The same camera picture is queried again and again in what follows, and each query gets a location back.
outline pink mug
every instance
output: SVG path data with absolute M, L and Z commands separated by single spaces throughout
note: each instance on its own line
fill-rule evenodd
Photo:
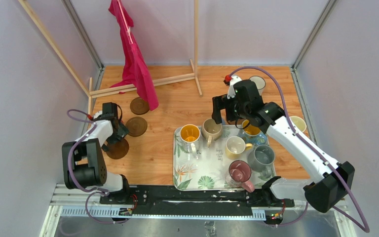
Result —
M 252 170 L 248 163 L 242 160 L 235 160 L 229 166 L 226 182 L 231 187 L 243 187 L 248 192 L 255 190 L 254 184 L 249 180 Z

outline floral tray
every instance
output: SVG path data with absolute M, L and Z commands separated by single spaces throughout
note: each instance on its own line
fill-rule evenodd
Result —
M 213 141 L 207 148 L 207 141 L 201 136 L 199 159 L 184 151 L 179 132 L 181 127 L 174 132 L 174 185 L 181 191 L 199 190 L 242 190 L 232 188 L 225 182 L 225 174 L 234 160 L 230 160 L 225 154 L 226 140 L 230 136 L 237 136 L 239 129 L 234 125 L 223 125 L 223 134 L 220 139 Z M 246 161 L 251 150 L 244 151 L 239 160 Z M 268 179 L 275 176 L 275 167 L 272 164 L 272 174 L 266 179 L 261 174 L 252 170 L 250 181 L 256 188 L 260 188 Z

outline cup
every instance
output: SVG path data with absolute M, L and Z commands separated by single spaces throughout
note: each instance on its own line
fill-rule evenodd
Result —
M 274 150 L 267 145 L 255 147 L 248 155 L 248 164 L 251 169 L 260 173 L 260 178 L 265 180 L 273 175 L 272 164 L 275 161 Z
M 216 124 L 214 119 L 209 118 L 204 121 L 203 126 L 201 127 L 201 134 L 207 140 L 207 147 L 210 147 L 212 141 L 216 141 L 223 134 L 222 124 Z
M 248 123 L 248 120 L 244 120 L 242 122 L 242 125 L 239 125 L 238 127 L 246 127 Z M 258 127 L 254 127 L 252 125 L 249 125 L 245 129 L 239 130 L 237 136 L 242 138 L 246 143 L 254 144 L 254 146 L 265 145 L 268 143 L 268 137 L 263 132 L 261 132 Z
M 192 124 L 187 124 L 181 128 L 179 133 L 183 140 L 183 148 L 186 153 L 192 153 L 192 156 L 196 159 L 198 156 L 198 149 L 200 147 L 200 129 Z
M 256 84 L 256 88 L 258 89 L 259 95 L 262 95 L 262 92 L 265 89 L 266 82 L 260 76 L 250 77 L 249 80 L 253 81 Z
M 232 136 L 226 141 L 226 156 L 229 159 L 239 158 L 245 150 L 249 150 L 253 147 L 252 144 L 246 144 L 242 138 Z
M 249 180 L 251 174 L 252 170 L 248 163 L 242 160 L 235 160 L 229 166 L 225 181 L 231 187 L 243 187 L 251 193 L 255 190 L 254 184 Z
M 301 131 L 306 131 L 307 125 L 306 122 L 299 116 L 290 116 L 291 121 L 294 125 Z

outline red fabric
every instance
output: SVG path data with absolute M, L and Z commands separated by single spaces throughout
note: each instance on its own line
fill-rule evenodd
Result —
M 134 26 L 133 19 L 128 15 L 124 9 L 121 1 L 121 8 L 124 13 L 124 18 L 127 21 L 129 27 Z M 140 52 L 139 46 L 136 44 L 134 35 L 130 32 L 133 43 L 131 43 L 126 23 L 121 15 L 121 10 L 117 0 L 111 0 L 110 8 L 108 9 L 112 15 L 117 18 L 117 22 L 120 25 L 120 36 L 123 44 L 125 65 L 123 70 L 123 80 L 119 83 L 112 85 L 111 87 L 133 84 L 137 88 L 137 94 L 145 101 L 149 103 L 150 110 L 154 110 L 159 106 L 157 100 L 156 91 L 154 89 L 152 77 L 150 76 L 148 67 Z

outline wooden rack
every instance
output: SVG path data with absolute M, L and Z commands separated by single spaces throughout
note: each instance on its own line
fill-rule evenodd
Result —
M 30 4 L 26 0 L 18 0 L 18 1 L 22 5 L 24 10 L 27 12 L 27 14 L 30 16 L 31 20 L 38 27 L 38 29 L 43 34 L 43 36 L 46 38 L 47 42 L 56 52 L 57 56 L 59 56 L 60 60 L 62 60 L 63 64 L 72 74 L 76 82 L 79 84 L 80 88 L 82 88 L 83 92 L 85 92 L 85 94 L 88 96 L 88 113 L 90 115 L 92 114 L 92 111 L 91 111 L 92 99 L 102 97 L 102 96 L 118 94 L 119 92 L 128 92 L 128 91 L 137 89 L 134 85 L 129 84 L 129 85 L 123 85 L 123 86 L 118 86 L 118 87 L 113 87 L 113 88 L 108 88 L 108 89 L 92 91 L 92 81 L 93 81 L 92 78 L 89 79 L 89 88 L 87 88 L 85 84 L 80 80 L 78 73 L 71 66 L 66 56 L 63 54 L 62 50 L 56 44 L 50 32 L 47 30 L 47 28 L 44 26 L 40 18 L 36 15 L 34 10 L 31 8 Z M 197 84 L 197 88 L 198 88 L 198 93 L 200 97 L 203 96 L 200 82 L 198 81 L 198 0 L 194 0 L 194 61 L 192 59 L 190 59 L 189 61 L 191 63 L 193 73 L 183 74 L 183 75 L 173 76 L 173 77 L 168 77 L 168 78 L 162 78 L 162 79 L 156 79 L 156 80 L 153 80 L 154 86 L 171 84 L 171 83 L 176 83 L 176 82 L 181 82 L 181 81 L 186 81 L 186 80 L 195 80 L 195 83 Z

